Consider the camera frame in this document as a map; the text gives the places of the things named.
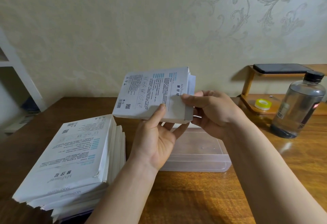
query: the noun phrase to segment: clear adhesive tape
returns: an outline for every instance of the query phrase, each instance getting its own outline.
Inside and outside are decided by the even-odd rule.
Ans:
[[[271,102],[269,102],[266,99],[259,98],[255,101],[255,107],[257,107],[260,110],[268,110],[271,107]]]

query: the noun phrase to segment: black smartphone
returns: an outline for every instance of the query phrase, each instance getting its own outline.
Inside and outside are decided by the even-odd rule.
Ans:
[[[295,74],[312,71],[300,64],[254,64],[253,69],[262,74]]]

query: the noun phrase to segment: person's left hand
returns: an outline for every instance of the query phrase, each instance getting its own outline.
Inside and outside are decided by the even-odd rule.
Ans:
[[[165,164],[174,148],[175,141],[184,133],[189,123],[180,125],[173,132],[174,123],[161,126],[160,120],[166,113],[161,104],[147,121],[141,121],[133,142],[130,157],[150,165],[157,171]]]

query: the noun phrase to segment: black bottle cap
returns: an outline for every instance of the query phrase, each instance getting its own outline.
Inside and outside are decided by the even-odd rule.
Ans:
[[[320,83],[325,74],[317,71],[307,71],[303,80],[313,83]]]

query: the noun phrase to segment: fingernail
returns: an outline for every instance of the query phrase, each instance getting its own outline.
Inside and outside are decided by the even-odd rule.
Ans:
[[[183,99],[186,99],[186,98],[188,98],[189,96],[190,96],[189,94],[183,94],[183,95],[182,95],[182,98],[183,98]]]

